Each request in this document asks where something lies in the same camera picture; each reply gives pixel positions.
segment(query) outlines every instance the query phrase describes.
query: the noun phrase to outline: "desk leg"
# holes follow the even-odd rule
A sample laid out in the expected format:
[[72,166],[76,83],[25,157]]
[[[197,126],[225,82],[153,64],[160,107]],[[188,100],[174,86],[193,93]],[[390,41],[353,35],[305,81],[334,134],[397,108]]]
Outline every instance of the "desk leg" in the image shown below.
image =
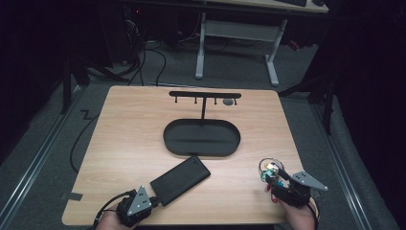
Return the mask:
[[202,12],[202,23],[200,29],[200,46],[199,53],[197,54],[196,75],[197,79],[203,79],[204,68],[204,38],[206,35],[206,13]]
[[278,29],[277,37],[275,38],[274,46],[272,47],[271,54],[265,56],[266,66],[268,67],[269,78],[270,78],[271,84],[273,86],[279,85],[278,76],[277,76],[277,73],[275,71],[275,66],[274,66],[274,58],[278,51],[278,47],[281,43],[281,39],[283,36],[284,28],[286,27],[286,23],[287,23],[287,20],[284,19]]

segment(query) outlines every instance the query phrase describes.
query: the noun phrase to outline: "black cable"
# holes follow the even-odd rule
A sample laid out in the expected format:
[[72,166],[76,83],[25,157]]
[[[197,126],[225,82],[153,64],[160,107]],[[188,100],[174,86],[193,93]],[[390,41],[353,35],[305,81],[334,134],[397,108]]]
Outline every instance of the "black cable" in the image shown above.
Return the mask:
[[77,139],[75,140],[74,145],[71,148],[71,154],[69,156],[69,160],[71,163],[71,167],[72,169],[76,172],[79,173],[79,170],[75,167],[74,165],[74,161],[73,161],[73,154],[74,154],[74,150],[75,150],[75,146],[77,145],[81,135],[84,133],[84,131],[100,116],[100,113],[98,115],[96,115],[94,118],[92,118],[92,120],[90,120],[90,122],[81,130],[79,136],[77,137]]
[[162,67],[161,72],[159,72],[158,76],[157,76],[156,79],[155,79],[155,86],[158,87],[158,80],[159,80],[159,78],[161,77],[162,72],[164,72],[165,67],[167,66],[167,58],[166,58],[162,53],[160,53],[160,52],[158,52],[158,51],[155,51],[155,50],[147,50],[147,51],[154,52],[154,53],[156,53],[156,54],[162,56],[162,58],[164,58],[164,66]]
[[[140,67],[138,68],[137,72],[135,72],[134,75],[131,77],[131,79],[128,81],[128,84],[127,84],[127,85],[130,85],[130,84],[132,83],[132,81],[134,80],[135,76],[137,76],[137,74],[138,74],[139,72],[141,72],[141,69],[143,68],[144,64],[146,63],[146,47],[145,47],[145,46],[144,46],[144,48],[143,48],[143,53],[144,53],[143,62],[141,63]],[[144,80],[143,80],[143,77],[142,77],[142,76],[141,76],[141,85],[144,86]]]
[[105,208],[106,208],[108,205],[110,205],[114,200],[116,200],[116,199],[118,199],[118,198],[121,198],[121,197],[123,197],[123,196],[135,196],[136,194],[137,194],[137,192],[136,192],[135,190],[131,190],[131,191],[122,193],[122,194],[120,194],[120,195],[116,195],[116,196],[114,196],[113,198],[111,198],[110,200],[108,200],[107,203],[105,203],[105,204],[101,207],[101,209],[99,210],[99,212],[96,214],[95,220],[93,221],[93,226],[92,226],[93,229],[95,230],[96,227],[98,226],[99,220],[100,220],[101,217],[102,217],[102,213],[103,213],[104,211],[106,211]]
[[319,220],[317,218],[316,212],[313,210],[313,208],[310,206],[310,204],[307,203],[306,206],[310,210],[311,214],[313,215],[314,229],[317,230],[319,228]]

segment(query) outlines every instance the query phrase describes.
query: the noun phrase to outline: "robotic hand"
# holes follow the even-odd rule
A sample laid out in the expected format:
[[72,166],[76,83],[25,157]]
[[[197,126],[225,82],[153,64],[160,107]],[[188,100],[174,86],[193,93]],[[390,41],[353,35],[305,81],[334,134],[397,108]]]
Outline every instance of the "robotic hand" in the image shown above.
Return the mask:
[[123,200],[119,203],[116,213],[120,220],[120,223],[129,228],[134,226],[134,224],[140,222],[141,220],[149,217],[149,215],[152,212],[152,209],[157,207],[158,204],[161,202],[161,199],[159,197],[156,196],[148,197],[146,188],[144,186],[140,187],[138,193],[134,189],[132,191],[117,195],[114,198],[110,199],[99,210],[93,223],[93,229],[96,229],[96,227],[98,226],[102,213],[106,211],[105,208],[111,202],[122,196],[128,197],[124,197]]
[[123,198],[117,207],[117,215],[123,225],[131,227],[149,217],[152,209],[158,206],[159,202],[158,197],[149,198],[146,188],[141,186],[135,196]]
[[[270,185],[272,194],[290,206],[302,207],[310,202],[310,189],[327,191],[328,187],[305,171],[289,175],[283,164],[275,158],[265,158],[259,162],[260,179]],[[283,185],[280,177],[288,181]]]

